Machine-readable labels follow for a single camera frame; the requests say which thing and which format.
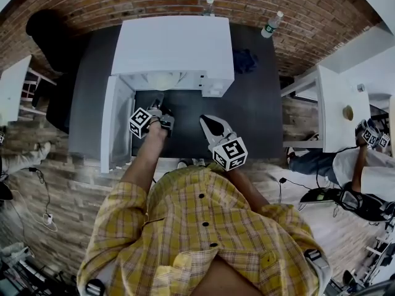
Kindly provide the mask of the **white side table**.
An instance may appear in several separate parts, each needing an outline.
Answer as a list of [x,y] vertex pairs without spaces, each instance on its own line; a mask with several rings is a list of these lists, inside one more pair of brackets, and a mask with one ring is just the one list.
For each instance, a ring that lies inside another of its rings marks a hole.
[[48,83],[56,83],[46,76],[38,73],[30,67],[32,55],[28,55],[22,60],[13,64],[3,71],[0,77],[0,126],[7,126],[9,122],[17,121],[19,117],[19,110],[37,115],[45,115],[46,112],[29,108],[21,104],[24,102],[32,102],[32,98],[23,98],[22,93],[28,94],[28,91],[23,90],[24,84],[38,86],[41,80]]

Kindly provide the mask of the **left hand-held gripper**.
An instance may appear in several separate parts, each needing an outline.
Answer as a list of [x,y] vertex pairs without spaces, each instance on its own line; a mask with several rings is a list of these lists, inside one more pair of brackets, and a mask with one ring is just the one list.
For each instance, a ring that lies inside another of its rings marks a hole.
[[148,132],[152,123],[158,121],[162,129],[167,130],[170,137],[173,126],[173,113],[164,105],[164,93],[158,92],[153,103],[146,109],[139,107],[129,118],[129,130],[137,138],[142,139]]

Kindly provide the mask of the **white round plate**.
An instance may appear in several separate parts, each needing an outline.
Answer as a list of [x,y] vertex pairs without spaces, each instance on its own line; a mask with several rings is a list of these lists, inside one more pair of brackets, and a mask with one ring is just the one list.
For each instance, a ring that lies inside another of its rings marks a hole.
[[158,91],[166,91],[174,88],[181,78],[181,74],[175,72],[151,72],[147,74],[150,87]]

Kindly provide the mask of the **dark blue cloth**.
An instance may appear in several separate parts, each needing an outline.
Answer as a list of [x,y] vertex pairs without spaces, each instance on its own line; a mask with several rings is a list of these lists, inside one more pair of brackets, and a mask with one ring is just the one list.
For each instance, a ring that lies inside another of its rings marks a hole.
[[233,50],[233,66],[236,74],[252,73],[258,65],[258,58],[249,49]]

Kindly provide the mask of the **person's left forearm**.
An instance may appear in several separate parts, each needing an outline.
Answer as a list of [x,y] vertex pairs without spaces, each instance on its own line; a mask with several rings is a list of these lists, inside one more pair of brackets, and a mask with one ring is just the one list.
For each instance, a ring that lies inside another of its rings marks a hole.
[[136,158],[120,181],[135,184],[148,193],[166,138],[167,130],[161,127],[158,119],[153,119]]

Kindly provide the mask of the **dark grey table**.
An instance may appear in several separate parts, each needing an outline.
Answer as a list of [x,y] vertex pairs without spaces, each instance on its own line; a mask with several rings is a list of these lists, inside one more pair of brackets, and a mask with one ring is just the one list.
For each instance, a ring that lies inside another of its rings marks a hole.
[[[78,68],[69,124],[69,152],[94,160],[101,158],[101,130],[107,81],[110,76],[120,26],[85,35],[85,53]],[[283,150],[280,81],[271,39],[258,28],[231,24],[236,51],[248,50],[256,68],[236,74],[221,98],[204,98],[198,91],[167,91],[165,106],[175,116],[175,126],[162,151],[168,158],[209,158],[207,140],[199,118],[203,114],[226,120],[241,137],[249,158],[276,158]]]

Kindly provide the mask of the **white desk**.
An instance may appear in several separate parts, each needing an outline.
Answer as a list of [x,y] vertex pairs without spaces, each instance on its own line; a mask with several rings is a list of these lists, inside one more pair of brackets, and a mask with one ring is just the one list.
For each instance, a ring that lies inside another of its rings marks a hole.
[[[358,92],[357,85],[365,86]],[[285,147],[318,148],[337,152],[355,144],[355,128],[371,116],[370,105],[380,96],[389,104],[391,147],[395,153],[395,57],[381,53],[347,68],[340,58],[327,58],[281,90],[281,96],[298,90],[313,89],[318,103],[318,133],[315,142],[285,141]],[[346,120],[342,109],[350,105],[353,121]]]

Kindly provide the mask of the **black backpack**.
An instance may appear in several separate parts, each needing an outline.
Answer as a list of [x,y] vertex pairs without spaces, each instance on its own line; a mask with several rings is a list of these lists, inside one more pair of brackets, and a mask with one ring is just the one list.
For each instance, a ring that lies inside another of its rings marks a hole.
[[373,194],[342,191],[341,206],[370,222],[389,221],[395,215],[395,202],[387,202]]

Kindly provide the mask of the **person's right forearm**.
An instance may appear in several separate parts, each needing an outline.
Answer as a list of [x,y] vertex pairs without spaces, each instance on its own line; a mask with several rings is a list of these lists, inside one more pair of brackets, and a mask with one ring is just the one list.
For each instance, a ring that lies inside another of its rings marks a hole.
[[268,200],[256,189],[249,178],[239,169],[225,173],[228,180],[247,200],[252,211],[260,213],[261,208],[269,204]]

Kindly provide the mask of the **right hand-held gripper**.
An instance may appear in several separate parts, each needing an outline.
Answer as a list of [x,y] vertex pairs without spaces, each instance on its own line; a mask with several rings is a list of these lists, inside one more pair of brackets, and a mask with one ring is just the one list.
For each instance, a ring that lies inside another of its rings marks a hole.
[[248,155],[246,146],[227,121],[213,115],[201,115],[199,121],[209,142],[212,159],[217,164],[225,171],[245,164]]

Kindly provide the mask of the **white microwave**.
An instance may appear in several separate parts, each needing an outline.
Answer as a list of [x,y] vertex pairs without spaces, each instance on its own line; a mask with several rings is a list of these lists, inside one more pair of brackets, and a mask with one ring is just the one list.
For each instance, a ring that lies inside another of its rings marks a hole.
[[222,97],[235,80],[230,22],[224,17],[177,15],[122,23],[108,77],[101,128],[101,172],[129,162],[133,136],[128,120],[151,72],[180,73],[169,90],[198,90]]

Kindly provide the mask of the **black office chair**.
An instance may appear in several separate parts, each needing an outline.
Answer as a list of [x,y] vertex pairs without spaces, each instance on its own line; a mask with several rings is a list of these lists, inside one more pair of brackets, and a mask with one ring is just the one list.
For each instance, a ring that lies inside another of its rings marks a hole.
[[49,65],[61,73],[55,84],[41,80],[33,96],[32,106],[40,99],[49,101],[46,119],[68,134],[73,91],[81,58],[91,37],[89,33],[76,36],[55,10],[40,10],[26,25],[26,33],[41,49]]

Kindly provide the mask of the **yellow plaid shirt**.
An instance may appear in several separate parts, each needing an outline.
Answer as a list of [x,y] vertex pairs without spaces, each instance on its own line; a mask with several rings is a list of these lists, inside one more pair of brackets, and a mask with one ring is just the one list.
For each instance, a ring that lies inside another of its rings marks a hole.
[[175,170],[149,192],[118,183],[103,201],[77,276],[100,279],[107,296],[184,296],[215,257],[264,296],[318,296],[320,251],[292,205],[254,212],[215,166]]

